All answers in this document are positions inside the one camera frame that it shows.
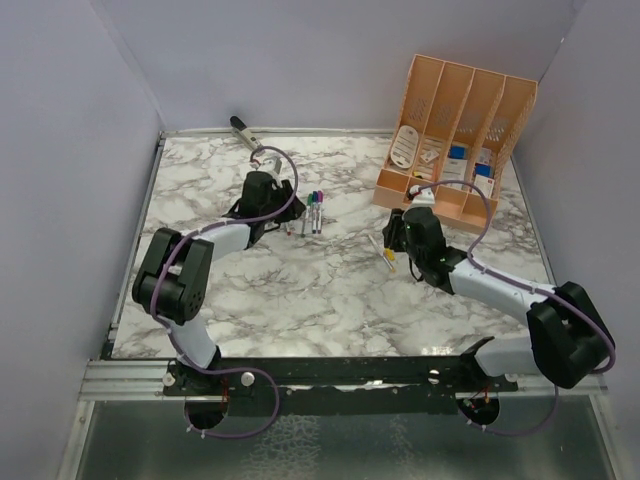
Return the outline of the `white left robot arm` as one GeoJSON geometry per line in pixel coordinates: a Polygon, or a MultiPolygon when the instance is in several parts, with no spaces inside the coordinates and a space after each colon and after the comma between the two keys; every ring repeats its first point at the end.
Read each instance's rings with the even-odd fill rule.
{"type": "Polygon", "coordinates": [[[207,333],[200,309],[213,262],[253,247],[267,225],[296,220],[305,211],[296,179],[278,180],[267,171],[249,173],[241,197],[222,220],[191,233],[167,227],[152,236],[132,287],[132,299],[168,331],[178,354],[189,366],[186,382],[206,395],[220,385],[216,366],[221,354],[207,333]]]}

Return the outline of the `white pen blue ink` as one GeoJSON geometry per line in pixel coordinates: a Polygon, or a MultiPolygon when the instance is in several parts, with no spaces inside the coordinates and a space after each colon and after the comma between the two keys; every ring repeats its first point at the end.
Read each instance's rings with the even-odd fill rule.
{"type": "Polygon", "coordinates": [[[315,205],[313,204],[311,206],[311,233],[312,234],[317,233],[317,207],[318,207],[318,203],[315,205]]]}

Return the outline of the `white pen green ink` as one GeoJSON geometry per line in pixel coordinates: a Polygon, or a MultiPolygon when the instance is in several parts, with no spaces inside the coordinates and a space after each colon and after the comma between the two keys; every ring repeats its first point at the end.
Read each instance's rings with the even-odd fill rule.
{"type": "Polygon", "coordinates": [[[311,206],[307,206],[307,199],[306,199],[305,213],[304,213],[304,216],[303,216],[303,219],[302,219],[301,232],[300,232],[300,236],[302,238],[304,238],[306,236],[307,227],[309,225],[310,217],[311,217],[311,206]]]}

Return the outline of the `white pen purple ink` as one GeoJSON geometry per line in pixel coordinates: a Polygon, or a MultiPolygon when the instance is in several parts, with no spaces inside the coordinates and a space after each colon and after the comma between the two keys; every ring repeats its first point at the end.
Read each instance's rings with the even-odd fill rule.
{"type": "Polygon", "coordinates": [[[322,213],[323,203],[319,204],[317,207],[317,234],[322,233],[322,223],[323,223],[323,213],[322,213]]]}

